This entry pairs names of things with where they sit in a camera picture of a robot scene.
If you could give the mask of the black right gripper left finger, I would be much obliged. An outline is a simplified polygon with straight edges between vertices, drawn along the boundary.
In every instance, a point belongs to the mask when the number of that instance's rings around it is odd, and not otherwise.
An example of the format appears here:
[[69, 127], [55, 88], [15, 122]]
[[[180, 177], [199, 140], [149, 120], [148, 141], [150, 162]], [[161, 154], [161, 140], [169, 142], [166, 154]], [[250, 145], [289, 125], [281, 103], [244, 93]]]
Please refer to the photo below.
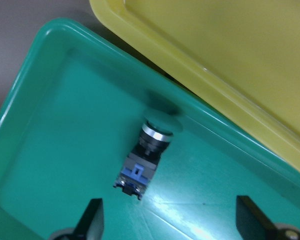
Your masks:
[[104, 206], [102, 198], [89, 201], [79, 222], [74, 228], [72, 240], [101, 240], [105, 228]]

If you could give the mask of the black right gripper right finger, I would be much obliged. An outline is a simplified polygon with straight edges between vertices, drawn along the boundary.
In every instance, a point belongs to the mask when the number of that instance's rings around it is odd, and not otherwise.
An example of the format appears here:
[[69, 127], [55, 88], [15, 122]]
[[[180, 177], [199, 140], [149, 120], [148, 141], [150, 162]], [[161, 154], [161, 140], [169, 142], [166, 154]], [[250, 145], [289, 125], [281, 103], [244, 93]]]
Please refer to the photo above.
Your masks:
[[235, 226], [243, 240], [285, 239], [285, 234], [247, 195], [236, 196]]

